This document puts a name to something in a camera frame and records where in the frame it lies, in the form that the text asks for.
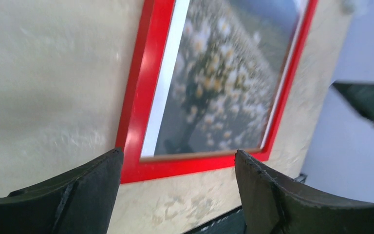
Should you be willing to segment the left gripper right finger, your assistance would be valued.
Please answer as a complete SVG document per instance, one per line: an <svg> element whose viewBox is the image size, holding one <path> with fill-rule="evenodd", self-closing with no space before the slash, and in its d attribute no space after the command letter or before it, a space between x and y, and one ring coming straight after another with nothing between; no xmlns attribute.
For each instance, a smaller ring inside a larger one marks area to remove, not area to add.
<svg viewBox="0 0 374 234"><path fill-rule="evenodd" d="M374 203L312 188L243 150L235 174L249 234L374 234Z"/></svg>

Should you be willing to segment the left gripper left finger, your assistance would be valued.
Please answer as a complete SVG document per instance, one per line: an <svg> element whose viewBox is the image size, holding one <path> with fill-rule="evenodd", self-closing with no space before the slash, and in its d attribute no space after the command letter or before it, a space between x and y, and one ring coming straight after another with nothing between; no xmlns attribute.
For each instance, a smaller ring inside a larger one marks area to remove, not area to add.
<svg viewBox="0 0 374 234"><path fill-rule="evenodd" d="M105 234L124 155L113 149L38 184L0 197L0 234Z"/></svg>

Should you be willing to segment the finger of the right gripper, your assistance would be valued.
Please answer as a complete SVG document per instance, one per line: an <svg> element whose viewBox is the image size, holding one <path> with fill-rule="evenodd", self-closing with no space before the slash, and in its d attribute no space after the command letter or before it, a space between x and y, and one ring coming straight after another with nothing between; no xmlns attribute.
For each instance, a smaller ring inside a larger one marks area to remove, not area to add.
<svg viewBox="0 0 374 234"><path fill-rule="evenodd" d="M332 87L360 116L374 124L374 82L335 81Z"/></svg>

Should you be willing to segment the landscape photo print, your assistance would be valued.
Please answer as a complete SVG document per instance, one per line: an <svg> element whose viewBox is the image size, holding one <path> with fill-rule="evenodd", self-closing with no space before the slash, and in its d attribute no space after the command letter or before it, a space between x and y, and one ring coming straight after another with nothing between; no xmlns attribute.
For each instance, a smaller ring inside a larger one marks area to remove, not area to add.
<svg viewBox="0 0 374 234"><path fill-rule="evenodd" d="M307 0L177 0L142 159L267 145Z"/></svg>

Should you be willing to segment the red picture frame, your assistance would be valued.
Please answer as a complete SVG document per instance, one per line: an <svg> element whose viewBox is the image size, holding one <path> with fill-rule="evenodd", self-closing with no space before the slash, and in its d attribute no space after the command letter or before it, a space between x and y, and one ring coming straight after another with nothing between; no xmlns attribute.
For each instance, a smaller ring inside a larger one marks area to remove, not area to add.
<svg viewBox="0 0 374 234"><path fill-rule="evenodd" d="M283 84L267 145L261 151L243 149L260 161L269 159L296 67L318 4L316 0L308 1L308 9L300 28L299 39L287 71L286 81ZM141 158L175 2L176 0L144 2L116 137L116 146L122 148L124 152L122 171L124 184L216 170L234 165L234 155L238 149L229 154L212 156Z"/></svg>

